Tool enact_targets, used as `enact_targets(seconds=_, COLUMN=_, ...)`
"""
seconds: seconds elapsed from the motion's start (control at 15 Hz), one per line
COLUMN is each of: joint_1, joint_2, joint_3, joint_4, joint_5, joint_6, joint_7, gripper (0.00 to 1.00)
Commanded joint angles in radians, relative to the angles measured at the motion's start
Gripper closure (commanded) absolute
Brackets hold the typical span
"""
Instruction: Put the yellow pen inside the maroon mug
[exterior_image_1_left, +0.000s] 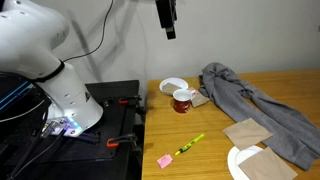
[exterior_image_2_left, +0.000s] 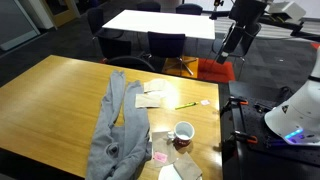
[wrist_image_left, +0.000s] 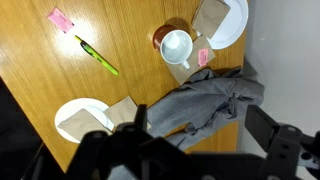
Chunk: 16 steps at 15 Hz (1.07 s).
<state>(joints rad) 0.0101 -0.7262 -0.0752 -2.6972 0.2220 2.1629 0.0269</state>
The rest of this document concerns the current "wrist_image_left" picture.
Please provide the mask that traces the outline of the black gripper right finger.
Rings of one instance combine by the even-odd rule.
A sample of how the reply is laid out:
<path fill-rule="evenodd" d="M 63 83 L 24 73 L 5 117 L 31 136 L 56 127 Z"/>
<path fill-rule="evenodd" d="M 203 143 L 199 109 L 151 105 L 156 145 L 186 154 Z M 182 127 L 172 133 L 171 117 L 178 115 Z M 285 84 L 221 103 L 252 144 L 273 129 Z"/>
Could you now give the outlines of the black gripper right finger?
<path fill-rule="evenodd" d="M 299 180 L 299 166 L 320 180 L 320 132 L 314 136 L 299 128 L 277 123 L 260 107 L 247 107 L 245 128 L 267 153 L 259 170 L 260 180 Z"/>

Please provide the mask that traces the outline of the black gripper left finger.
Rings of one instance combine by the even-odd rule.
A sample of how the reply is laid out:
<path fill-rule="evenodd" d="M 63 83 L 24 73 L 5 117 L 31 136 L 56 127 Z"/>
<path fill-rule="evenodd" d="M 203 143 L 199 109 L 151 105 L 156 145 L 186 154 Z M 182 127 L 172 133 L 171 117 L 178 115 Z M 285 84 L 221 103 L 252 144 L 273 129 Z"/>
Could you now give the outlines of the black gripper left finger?
<path fill-rule="evenodd" d="M 146 106 L 139 105 L 134 122 L 120 124 L 113 135 L 87 133 L 68 167 L 66 180 L 106 180 L 119 165 L 139 180 L 185 179 L 185 154 L 164 139 L 148 135 L 146 121 Z"/>

